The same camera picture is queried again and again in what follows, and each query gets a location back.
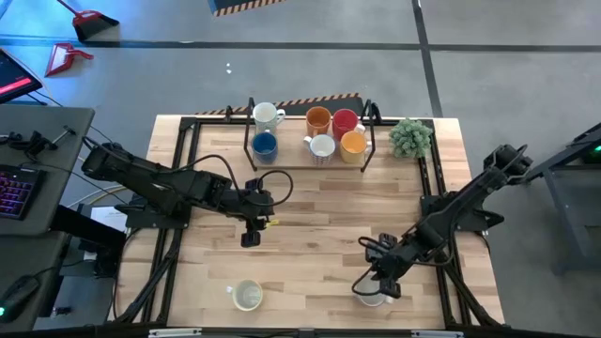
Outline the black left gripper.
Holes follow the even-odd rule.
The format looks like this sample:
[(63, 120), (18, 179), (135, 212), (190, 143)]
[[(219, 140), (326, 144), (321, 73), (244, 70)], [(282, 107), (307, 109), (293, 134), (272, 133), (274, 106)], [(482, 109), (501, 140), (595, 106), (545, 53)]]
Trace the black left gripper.
[(247, 230), (241, 235), (240, 246), (253, 248), (261, 243), (261, 233), (266, 229), (270, 216), (274, 214), (271, 193), (263, 189), (260, 178), (245, 183), (242, 190), (229, 189), (224, 192), (224, 212), (229, 217), (245, 221)]

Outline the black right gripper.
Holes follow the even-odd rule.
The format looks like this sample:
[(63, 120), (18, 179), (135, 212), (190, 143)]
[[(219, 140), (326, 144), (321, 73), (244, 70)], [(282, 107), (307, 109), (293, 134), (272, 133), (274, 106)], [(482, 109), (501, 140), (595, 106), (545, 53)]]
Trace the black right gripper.
[(380, 293), (393, 299), (401, 298), (400, 284), (396, 281), (413, 265), (416, 249), (404, 239), (381, 233), (377, 240), (366, 242), (365, 258), (374, 272), (373, 280), (380, 281)]

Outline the grey diamond mug red rim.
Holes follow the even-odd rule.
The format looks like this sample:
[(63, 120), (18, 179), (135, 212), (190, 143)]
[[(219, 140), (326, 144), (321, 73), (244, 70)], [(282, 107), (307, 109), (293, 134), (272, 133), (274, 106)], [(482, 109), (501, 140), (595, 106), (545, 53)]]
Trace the grey diamond mug red rim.
[(366, 306), (378, 307), (383, 304), (392, 304), (394, 299), (379, 293), (379, 281), (370, 277), (363, 278), (355, 286), (355, 295)]

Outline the blue mug white handle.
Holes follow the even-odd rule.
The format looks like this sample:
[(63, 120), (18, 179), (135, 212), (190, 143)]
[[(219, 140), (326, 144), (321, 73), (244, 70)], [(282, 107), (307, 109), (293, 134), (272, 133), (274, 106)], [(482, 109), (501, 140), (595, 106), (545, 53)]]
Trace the blue mug white handle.
[(259, 132), (252, 140), (252, 149), (260, 162), (271, 164), (278, 156), (277, 138), (270, 130)]

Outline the red lattice mug blue rim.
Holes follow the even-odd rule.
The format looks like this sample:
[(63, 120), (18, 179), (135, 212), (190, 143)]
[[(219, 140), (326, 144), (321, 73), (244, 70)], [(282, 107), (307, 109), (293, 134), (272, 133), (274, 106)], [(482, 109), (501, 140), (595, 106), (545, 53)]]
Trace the red lattice mug blue rim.
[(314, 165), (327, 165), (330, 163), (336, 143), (328, 134), (318, 134), (314, 137), (305, 136), (303, 142), (307, 146)]

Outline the orange ceramic mug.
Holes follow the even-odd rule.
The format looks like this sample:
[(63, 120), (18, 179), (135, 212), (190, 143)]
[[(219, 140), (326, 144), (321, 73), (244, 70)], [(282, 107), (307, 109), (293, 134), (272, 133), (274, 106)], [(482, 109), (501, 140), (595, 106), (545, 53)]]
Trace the orange ceramic mug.
[(307, 135), (327, 134), (331, 125), (331, 112), (322, 106), (310, 108), (306, 113)]

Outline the red mug white handle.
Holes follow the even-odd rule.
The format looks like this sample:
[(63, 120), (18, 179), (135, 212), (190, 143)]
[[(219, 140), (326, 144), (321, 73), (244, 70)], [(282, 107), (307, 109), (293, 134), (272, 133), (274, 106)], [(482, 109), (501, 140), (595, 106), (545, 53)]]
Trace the red mug white handle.
[(332, 117), (333, 137), (337, 142), (342, 140), (345, 133), (356, 131), (365, 133), (365, 126), (360, 123), (357, 114), (350, 109), (340, 109)]

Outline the orange floral mug yellow rim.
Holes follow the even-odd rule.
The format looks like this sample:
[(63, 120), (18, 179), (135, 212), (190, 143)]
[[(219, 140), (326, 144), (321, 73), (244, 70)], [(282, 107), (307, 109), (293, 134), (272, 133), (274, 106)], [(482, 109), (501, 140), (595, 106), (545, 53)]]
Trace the orange floral mug yellow rim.
[(235, 286), (228, 286), (226, 292), (234, 305), (243, 312), (256, 310), (264, 296), (261, 284), (253, 280), (243, 280)]

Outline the silver aluminium extrusion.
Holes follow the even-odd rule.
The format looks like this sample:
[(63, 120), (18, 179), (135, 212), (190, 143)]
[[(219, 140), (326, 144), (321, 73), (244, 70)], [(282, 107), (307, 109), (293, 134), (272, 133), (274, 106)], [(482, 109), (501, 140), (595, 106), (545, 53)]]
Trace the silver aluminium extrusion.
[(451, 330), (413, 330), (411, 338), (465, 338), (461, 331)]
[(202, 333), (201, 328), (165, 328), (150, 330), (147, 338), (196, 338)]

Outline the wooden rack black metal legs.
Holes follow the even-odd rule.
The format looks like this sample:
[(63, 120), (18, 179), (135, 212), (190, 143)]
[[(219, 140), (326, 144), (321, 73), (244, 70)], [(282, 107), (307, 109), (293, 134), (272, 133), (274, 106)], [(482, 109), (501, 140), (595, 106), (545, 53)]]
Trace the wooden rack black metal legs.
[(303, 138), (308, 136), (306, 133), (306, 119), (301, 116), (292, 116), (285, 119), (280, 127), (277, 127), (274, 133), (278, 143), (278, 156), (275, 162), (266, 164), (260, 162), (253, 153), (252, 140), (246, 140), (244, 151), (252, 165), (254, 171), (258, 169), (360, 169), (364, 172), (376, 151), (375, 127), (382, 122), (378, 106), (368, 100), (362, 108), (362, 114), (359, 116), (360, 123), (365, 126), (364, 136), (372, 142), (372, 150), (366, 153), (365, 161), (360, 164), (349, 164), (342, 161), (340, 153), (340, 144), (334, 139), (333, 132), (327, 134), (331, 136), (336, 149), (334, 155), (327, 165), (314, 165), (309, 150)]

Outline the green patterned white mug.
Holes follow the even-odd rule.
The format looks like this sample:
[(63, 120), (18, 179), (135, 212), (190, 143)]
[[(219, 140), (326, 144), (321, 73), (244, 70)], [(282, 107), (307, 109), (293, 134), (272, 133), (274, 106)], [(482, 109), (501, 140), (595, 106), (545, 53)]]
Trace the green patterned white mug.
[(258, 132), (275, 133), (279, 124), (285, 120), (285, 110), (278, 109), (273, 103), (258, 103), (252, 110), (254, 124)]

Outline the yellow ceramic mug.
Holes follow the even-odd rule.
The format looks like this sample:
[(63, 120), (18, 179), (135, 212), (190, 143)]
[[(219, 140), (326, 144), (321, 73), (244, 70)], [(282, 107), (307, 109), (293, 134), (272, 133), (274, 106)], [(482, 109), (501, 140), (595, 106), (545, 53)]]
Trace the yellow ceramic mug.
[(346, 132), (341, 138), (340, 153), (342, 161), (349, 164), (360, 164), (365, 161), (367, 152), (372, 150), (372, 142), (363, 133)]

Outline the white paper sheet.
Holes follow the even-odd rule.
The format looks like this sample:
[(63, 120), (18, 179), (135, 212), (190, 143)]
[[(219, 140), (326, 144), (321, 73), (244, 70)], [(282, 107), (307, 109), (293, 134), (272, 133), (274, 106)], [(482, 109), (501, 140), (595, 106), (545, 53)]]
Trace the white paper sheet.
[(127, 215), (114, 207), (92, 207), (90, 218), (96, 222), (114, 228), (117, 231), (123, 233), (127, 232)]

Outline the green artificial succulent plant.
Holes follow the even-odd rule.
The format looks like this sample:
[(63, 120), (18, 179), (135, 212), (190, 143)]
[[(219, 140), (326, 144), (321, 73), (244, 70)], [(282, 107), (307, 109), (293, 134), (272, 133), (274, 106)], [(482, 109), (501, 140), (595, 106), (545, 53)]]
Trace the green artificial succulent plant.
[(433, 131), (419, 120), (400, 120), (389, 132), (389, 143), (396, 158), (418, 159), (430, 148)]

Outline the grey metal stand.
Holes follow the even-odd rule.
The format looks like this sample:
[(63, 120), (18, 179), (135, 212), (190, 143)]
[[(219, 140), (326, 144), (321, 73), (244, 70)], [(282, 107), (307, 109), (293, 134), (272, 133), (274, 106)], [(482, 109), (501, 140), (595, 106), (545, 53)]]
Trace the grey metal stand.
[[(600, 139), (598, 131), (583, 141)], [(528, 184), (542, 178), (557, 210), (568, 246), (567, 256), (554, 269), (558, 275), (601, 271), (601, 164), (584, 164), (578, 159), (591, 146), (569, 144), (536, 164), (522, 180)]]

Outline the dark grey desk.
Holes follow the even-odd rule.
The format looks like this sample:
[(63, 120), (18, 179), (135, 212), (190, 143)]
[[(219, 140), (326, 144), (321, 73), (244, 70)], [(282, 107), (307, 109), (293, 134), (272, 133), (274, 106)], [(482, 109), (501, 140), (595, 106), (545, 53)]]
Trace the dark grey desk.
[(69, 236), (62, 232), (48, 232), (38, 237), (0, 237), (0, 297), (24, 275), (40, 270), (39, 288), (25, 303), (23, 311), (12, 322), (0, 323), (0, 334), (30, 331), (42, 309), (47, 305), (53, 288), (57, 265)]

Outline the black backlit keyboard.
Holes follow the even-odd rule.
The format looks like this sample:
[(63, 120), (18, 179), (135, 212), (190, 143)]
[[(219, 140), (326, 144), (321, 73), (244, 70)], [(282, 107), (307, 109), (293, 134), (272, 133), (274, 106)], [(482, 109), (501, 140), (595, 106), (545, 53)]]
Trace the black backlit keyboard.
[(45, 174), (43, 170), (0, 164), (0, 218), (23, 220)]

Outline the black computer mouse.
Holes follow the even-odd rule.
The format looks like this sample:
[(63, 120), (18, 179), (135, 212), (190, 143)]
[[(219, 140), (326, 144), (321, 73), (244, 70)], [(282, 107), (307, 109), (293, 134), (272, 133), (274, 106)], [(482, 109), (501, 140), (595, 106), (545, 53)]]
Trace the black computer mouse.
[(32, 275), (18, 278), (0, 296), (0, 324), (14, 321), (24, 311), (28, 301), (39, 289), (39, 280)]

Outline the black device green light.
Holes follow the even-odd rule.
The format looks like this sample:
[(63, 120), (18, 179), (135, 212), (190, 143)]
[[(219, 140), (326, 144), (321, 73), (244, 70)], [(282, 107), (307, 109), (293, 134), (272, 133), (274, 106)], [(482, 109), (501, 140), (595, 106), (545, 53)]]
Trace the black device green light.
[(574, 138), (569, 146), (591, 146), (591, 148), (579, 156), (579, 160), (584, 164), (601, 164), (601, 139), (597, 141), (584, 142), (583, 139), (587, 138), (590, 134), (601, 132), (601, 122), (597, 123), (587, 131), (584, 131), (581, 135)]

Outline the black computer monitor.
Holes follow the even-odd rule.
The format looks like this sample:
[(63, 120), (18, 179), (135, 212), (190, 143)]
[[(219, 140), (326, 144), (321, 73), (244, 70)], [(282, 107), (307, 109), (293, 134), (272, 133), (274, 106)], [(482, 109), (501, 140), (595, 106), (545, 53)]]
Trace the black computer monitor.
[(40, 80), (0, 49), (0, 104), (41, 88)]

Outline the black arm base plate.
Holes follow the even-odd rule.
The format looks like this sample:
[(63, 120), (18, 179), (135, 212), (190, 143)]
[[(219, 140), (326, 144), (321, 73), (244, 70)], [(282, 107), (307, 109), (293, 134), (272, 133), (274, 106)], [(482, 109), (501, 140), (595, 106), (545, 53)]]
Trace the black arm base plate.
[[(424, 195), (420, 199), (421, 212), (426, 216), (432, 212), (442, 210), (451, 201), (451, 195)], [(471, 208), (467, 214), (461, 216), (456, 224), (458, 231), (485, 232), (490, 227), (504, 222), (504, 217), (498, 213), (487, 211), (482, 205)]]
[(120, 206), (119, 211), (127, 215), (126, 226), (128, 228), (152, 228), (152, 229), (186, 229), (189, 227), (192, 215), (192, 207), (178, 207), (176, 211), (168, 216), (161, 214), (148, 201), (137, 194), (126, 206)]

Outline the black clamp mount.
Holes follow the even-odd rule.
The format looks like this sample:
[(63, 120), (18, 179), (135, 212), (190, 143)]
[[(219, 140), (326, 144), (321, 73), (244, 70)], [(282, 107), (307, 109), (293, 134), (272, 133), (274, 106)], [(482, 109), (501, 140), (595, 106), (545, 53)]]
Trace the black clamp mount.
[(64, 131), (53, 140), (44, 137), (38, 131), (33, 131), (31, 137), (24, 140), (20, 133), (11, 131), (9, 134), (0, 135), (0, 146), (8, 146), (14, 150), (22, 151), (29, 160), (36, 161), (37, 155), (42, 151), (55, 151), (59, 148), (58, 143), (66, 136), (76, 135), (76, 131), (68, 125), (64, 125), (63, 129)]

